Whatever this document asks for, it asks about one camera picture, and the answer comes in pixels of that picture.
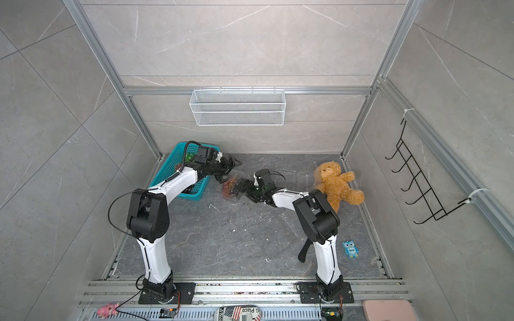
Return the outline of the clear plastic clamshell container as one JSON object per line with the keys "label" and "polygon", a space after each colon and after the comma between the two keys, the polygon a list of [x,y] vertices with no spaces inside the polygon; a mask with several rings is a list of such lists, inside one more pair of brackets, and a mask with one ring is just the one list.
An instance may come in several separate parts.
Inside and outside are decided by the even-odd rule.
{"label": "clear plastic clamshell container", "polygon": [[221,184],[221,194],[224,198],[240,198],[252,186],[252,182],[245,176],[234,175]]}

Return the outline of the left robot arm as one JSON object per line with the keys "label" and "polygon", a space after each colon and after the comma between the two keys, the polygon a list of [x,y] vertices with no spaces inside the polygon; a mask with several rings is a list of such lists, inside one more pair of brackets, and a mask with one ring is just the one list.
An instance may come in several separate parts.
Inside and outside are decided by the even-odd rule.
{"label": "left robot arm", "polygon": [[179,300],[165,249],[170,203],[206,177],[213,176],[224,183],[230,171],[241,164],[213,147],[190,140],[173,174],[148,189],[135,189],[129,194],[126,234],[138,241],[145,265],[140,304],[168,304]]}

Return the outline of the red grape bunch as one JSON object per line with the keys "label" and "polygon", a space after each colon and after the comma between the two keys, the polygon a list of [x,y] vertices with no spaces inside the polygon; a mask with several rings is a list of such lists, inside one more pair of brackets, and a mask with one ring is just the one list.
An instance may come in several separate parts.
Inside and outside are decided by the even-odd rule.
{"label": "red grape bunch", "polygon": [[234,192],[233,188],[237,184],[238,179],[236,177],[231,178],[229,181],[226,181],[221,185],[222,188],[222,196],[225,198],[233,197]]}

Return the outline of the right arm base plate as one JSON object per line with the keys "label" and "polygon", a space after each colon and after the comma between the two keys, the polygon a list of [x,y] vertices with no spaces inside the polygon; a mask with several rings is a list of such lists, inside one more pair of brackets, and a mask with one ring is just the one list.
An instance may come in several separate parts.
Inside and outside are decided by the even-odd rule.
{"label": "right arm base plate", "polygon": [[302,304],[355,302],[353,290],[348,282],[337,281],[329,286],[322,282],[298,282],[296,288]]}

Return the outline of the teal plastic basket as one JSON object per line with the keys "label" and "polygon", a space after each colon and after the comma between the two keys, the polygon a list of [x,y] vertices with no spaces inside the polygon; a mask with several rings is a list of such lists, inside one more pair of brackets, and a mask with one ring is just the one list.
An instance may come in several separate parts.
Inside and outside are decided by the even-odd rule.
{"label": "teal plastic basket", "polygon": [[173,192],[177,198],[190,201],[199,201],[206,190],[210,176],[198,179],[198,175],[193,172],[191,167],[187,167],[190,162],[185,163],[186,152],[198,152],[198,147],[204,145],[220,151],[217,146],[205,143],[178,143],[169,156],[166,158],[157,174],[150,183],[151,188],[161,188],[171,193],[171,187],[175,187]]}

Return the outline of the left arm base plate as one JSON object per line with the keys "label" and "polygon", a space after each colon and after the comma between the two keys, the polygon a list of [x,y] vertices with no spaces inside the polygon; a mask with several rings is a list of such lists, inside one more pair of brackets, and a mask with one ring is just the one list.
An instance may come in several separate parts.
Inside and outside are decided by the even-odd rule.
{"label": "left arm base plate", "polygon": [[191,304],[195,294],[195,283],[173,283],[143,285],[139,304]]}

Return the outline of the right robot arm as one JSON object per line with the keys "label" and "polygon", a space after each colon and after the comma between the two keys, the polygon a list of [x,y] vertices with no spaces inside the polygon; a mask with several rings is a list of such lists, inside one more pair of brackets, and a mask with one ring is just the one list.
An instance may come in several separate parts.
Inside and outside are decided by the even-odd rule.
{"label": "right robot arm", "polygon": [[311,246],[317,260],[317,288],[325,302],[339,297],[343,277],[337,261],[336,241],[340,220],[325,194],[318,189],[310,192],[291,191],[276,186],[268,169],[259,170],[254,179],[235,179],[230,195],[247,196],[254,203],[266,203],[272,207],[290,209],[297,214],[307,240],[298,255],[305,261]]}

